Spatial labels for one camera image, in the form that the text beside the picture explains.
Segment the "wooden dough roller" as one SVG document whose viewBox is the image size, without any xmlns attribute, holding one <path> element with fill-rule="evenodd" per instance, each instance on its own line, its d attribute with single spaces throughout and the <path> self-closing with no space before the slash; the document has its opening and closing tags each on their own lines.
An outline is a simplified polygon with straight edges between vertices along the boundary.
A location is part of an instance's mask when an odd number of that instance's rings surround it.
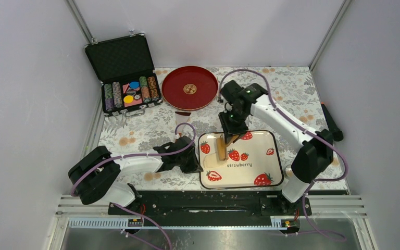
<svg viewBox="0 0 400 250">
<path fill-rule="evenodd" d="M 216 143 L 217 143 L 218 159 L 220 161 L 227 160 L 228 159 L 227 147 L 230 146 L 230 145 L 225 145 L 225 143 L 224 143 L 224 135 L 221 135 L 219 138 L 217 138 Z"/>
</svg>

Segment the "square strawberry ceramic plate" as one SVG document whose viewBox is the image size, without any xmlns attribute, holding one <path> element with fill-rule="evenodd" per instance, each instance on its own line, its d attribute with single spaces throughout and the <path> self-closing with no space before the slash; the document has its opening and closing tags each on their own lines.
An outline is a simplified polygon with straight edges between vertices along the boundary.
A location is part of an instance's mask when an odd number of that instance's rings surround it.
<svg viewBox="0 0 400 250">
<path fill-rule="evenodd" d="M 199 163 L 201 154 L 217 151 L 216 140 L 222 133 L 205 133 L 199 138 Z M 274 135 L 266 130 L 249 131 L 237 142 L 227 147 L 227 164 L 200 174 L 207 189 L 256 188 L 279 186 L 284 173 L 277 152 Z"/>
</svg>

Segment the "silver tape roll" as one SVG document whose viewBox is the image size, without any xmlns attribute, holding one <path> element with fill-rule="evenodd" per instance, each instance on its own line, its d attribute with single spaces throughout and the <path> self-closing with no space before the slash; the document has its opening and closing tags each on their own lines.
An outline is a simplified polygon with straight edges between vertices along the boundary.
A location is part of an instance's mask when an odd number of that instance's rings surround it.
<svg viewBox="0 0 400 250">
<path fill-rule="evenodd" d="M 292 172 L 292 167 L 291 166 L 287 166 L 284 169 L 284 175 L 286 178 L 290 178 L 292 176 L 293 172 Z"/>
</svg>

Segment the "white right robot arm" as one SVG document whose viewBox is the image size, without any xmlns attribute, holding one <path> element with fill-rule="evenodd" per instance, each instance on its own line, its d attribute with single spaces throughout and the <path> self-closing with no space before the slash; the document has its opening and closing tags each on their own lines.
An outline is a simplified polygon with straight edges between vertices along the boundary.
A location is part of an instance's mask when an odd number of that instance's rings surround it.
<svg viewBox="0 0 400 250">
<path fill-rule="evenodd" d="M 333 162 L 333 136 L 327 130 L 317 131 L 273 102 L 268 91 L 257 83 L 246 88 L 230 81 L 220 90 L 230 104 L 229 111 L 219 113 L 226 144 L 235 143 L 248 131 L 246 119 L 253 116 L 285 138 L 296 151 L 292 176 L 282 188 L 278 200 L 280 212 L 290 215 L 298 209 L 298 200 L 311 182 Z"/>
</svg>

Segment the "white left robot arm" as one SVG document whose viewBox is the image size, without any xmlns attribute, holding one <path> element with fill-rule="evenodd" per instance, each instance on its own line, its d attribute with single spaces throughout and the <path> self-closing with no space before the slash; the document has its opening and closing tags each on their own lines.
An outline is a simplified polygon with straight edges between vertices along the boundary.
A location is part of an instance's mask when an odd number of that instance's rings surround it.
<svg viewBox="0 0 400 250">
<path fill-rule="evenodd" d="M 203 171 L 195 154 L 195 143 L 187 136 L 146 152 L 127 155 L 115 154 L 106 146 L 98 146 L 68 171 L 68 177 L 72 183 L 72 195 L 82 204 L 103 200 L 116 203 L 128 214 L 134 214 L 141 207 L 138 192 L 132 184 L 119 184 L 116 179 L 142 172 L 170 171 L 174 167 L 179 167 L 185 174 Z"/>
</svg>

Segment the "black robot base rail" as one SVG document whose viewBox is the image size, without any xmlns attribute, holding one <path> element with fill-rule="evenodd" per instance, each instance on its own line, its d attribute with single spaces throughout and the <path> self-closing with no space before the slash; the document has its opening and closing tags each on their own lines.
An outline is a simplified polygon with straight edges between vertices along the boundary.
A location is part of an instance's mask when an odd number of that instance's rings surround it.
<svg viewBox="0 0 400 250">
<path fill-rule="evenodd" d="M 139 191 L 127 208 L 151 218 L 185 216 L 278 217 L 311 215 L 308 199 L 286 208 L 279 191 Z"/>
</svg>

